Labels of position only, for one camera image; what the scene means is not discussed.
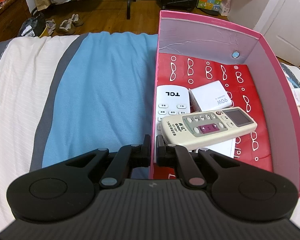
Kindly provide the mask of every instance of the tcl logo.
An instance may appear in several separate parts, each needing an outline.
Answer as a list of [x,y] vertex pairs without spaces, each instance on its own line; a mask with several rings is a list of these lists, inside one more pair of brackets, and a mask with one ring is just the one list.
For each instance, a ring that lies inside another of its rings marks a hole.
[[179,93],[175,93],[175,92],[166,92],[166,94],[168,94],[168,96],[172,96],[172,97],[179,97]]

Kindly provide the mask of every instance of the wooden cabinet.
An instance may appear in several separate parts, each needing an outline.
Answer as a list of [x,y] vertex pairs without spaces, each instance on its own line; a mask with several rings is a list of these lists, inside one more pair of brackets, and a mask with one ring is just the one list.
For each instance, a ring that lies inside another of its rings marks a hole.
[[0,41],[16,37],[30,16],[26,0],[8,0],[0,9]]

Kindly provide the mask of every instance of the white door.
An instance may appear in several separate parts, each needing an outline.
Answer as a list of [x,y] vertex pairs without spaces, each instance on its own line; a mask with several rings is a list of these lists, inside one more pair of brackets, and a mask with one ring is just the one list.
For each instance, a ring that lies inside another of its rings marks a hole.
[[300,0],[285,0],[265,38],[276,56],[300,65]]

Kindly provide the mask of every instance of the bedsheet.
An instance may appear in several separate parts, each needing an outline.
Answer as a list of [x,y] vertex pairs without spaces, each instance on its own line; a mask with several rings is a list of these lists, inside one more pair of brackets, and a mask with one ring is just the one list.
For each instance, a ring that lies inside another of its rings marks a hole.
[[107,32],[0,43],[0,231],[17,177],[151,133],[157,35]]

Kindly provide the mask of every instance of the pair of shoes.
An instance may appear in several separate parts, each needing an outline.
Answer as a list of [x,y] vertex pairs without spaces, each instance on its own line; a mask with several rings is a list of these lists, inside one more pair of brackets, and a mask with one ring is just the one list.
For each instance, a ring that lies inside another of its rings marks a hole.
[[83,21],[78,14],[73,14],[70,19],[64,20],[58,27],[57,33],[71,35],[74,34],[75,28],[83,25]]
[[48,34],[49,36],[51,36],[57,26],[56,22],[54,21],[54,19],[52,19],[51,21],[46,21],[46,26],[48,28]]

